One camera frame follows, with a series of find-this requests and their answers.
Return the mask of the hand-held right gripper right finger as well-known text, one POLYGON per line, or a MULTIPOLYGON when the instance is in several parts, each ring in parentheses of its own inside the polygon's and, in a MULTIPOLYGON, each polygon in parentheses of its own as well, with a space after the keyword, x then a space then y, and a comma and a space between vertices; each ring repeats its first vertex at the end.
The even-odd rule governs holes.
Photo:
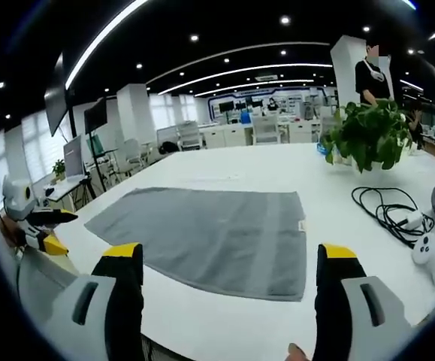
POLYGON ((389 360, 412 335, 402 301, 348 248, 320 244, 314 360, 389 360))

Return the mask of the person's right hand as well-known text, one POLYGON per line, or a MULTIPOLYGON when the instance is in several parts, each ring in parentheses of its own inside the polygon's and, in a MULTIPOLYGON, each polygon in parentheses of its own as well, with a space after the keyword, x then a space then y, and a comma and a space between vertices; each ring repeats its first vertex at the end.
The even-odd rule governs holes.
POLYGON ((288 345, 288 355, 286 361, 308 361, 307 355, 295 344, 288 345))

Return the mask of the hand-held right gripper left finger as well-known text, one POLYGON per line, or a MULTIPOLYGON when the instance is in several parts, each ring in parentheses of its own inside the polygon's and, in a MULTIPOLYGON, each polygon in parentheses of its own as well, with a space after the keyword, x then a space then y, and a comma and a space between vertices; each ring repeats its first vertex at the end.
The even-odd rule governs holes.
POLYGON ((50 340, 66 360, 143 360, 143 247, 112 246, 53 301, 50 340))

